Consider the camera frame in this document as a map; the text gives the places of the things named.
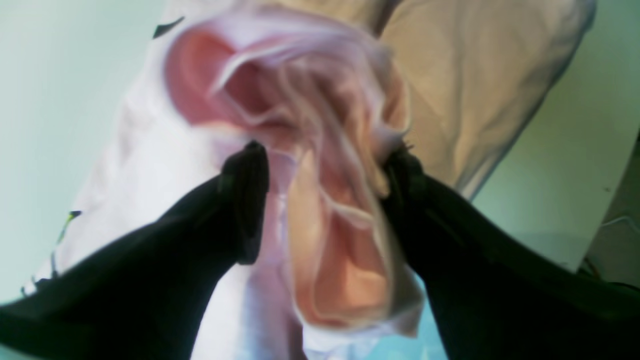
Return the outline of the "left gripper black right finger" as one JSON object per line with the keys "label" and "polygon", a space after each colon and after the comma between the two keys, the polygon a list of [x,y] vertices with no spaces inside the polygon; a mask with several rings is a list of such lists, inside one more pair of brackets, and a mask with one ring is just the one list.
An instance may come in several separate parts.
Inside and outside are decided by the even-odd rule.
{"label": "left gripper black right finger", "polygon": [[450,360],[637,360],[639,293],[512,239],[400,148],[382,207]]}

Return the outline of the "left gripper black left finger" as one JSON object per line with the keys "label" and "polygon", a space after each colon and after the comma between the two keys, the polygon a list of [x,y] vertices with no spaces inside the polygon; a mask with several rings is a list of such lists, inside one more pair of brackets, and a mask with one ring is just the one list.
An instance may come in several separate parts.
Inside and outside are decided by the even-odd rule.
{"label": "left gripper black left finger", "polygon": [[252,141],[157,221],[3,305],[2,346],[44,360],[188,360],[218,281],[258,259],[268,189]]}

